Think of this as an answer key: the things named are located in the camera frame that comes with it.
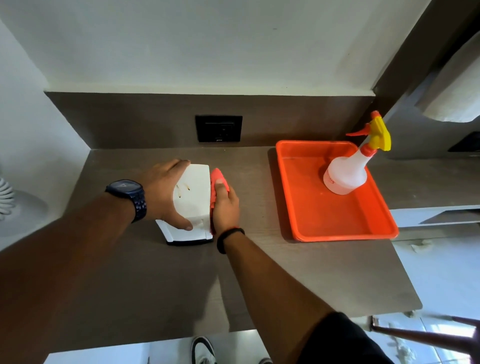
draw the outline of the yellow spray nozzle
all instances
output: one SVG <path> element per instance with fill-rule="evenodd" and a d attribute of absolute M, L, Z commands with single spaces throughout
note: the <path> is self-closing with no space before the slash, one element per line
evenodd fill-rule
<path fill-rule="evenodd" d="M 392 139 L 378 111 L 372 111 L 370 114 L 372 121 L 365 124 L 365 127 L 355 133 L 348 133 L 349 136 L 369 135 L 368 145 L 372 149 L 381 149 L 389 151 L 392 148 Z"/>

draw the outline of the hand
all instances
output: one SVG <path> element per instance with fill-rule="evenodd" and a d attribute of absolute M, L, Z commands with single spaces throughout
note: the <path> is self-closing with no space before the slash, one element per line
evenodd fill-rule
<path fill-rule="evenodd" d="M 173 159 L 155 164 L 135 179 L 144 187 L 146 219 L 164 220 L 177 229 L 193 229 L 192 223 L 180 215 L 173 205 L 173 189 L 189 165 L 189 160 Z"/>
<path fill-rule="evenodd" d="M 222 180 L 215 181 L 216 201 L 213 209 L 213 226 L 217 235 L 239 225 L 239 198 L 233 187 L 231 185 L 229 187 L 230 192 L 227 192 Z"/>

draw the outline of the white sneaker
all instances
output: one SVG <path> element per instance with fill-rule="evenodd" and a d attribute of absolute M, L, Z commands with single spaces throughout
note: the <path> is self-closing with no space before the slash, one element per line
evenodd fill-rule
<path fill-rule="evenodd" d="M 205 336 L 192 341 L 192 364 L 216 364 L 212 343 Z"/>

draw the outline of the blue wristwatch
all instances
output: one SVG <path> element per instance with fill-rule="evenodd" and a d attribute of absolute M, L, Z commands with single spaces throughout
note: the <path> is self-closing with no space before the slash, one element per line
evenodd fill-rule
<path fill-rule="evenodd" d="M 135 218 L 132 222 L 141 220 L 147 214 L 144 188 L 141 184 L 131 180 L 119 180 L 107 186 L 105 192 L 120 198 L 128 198 L 135 206 Z"/>

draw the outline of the orange tray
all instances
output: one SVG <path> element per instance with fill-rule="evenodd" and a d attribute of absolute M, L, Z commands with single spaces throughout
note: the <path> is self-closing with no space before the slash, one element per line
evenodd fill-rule
<path fill-rule="evenodd" d="M 349 194 L 335 194 L 324 185 L 323 176 L 330 162 L 357 150 L 350 142 L 281 140 L 276 144 L 295 240 L 392 239 L 398 235 L 398 227 L 368 168 L 365 184 Z"/>

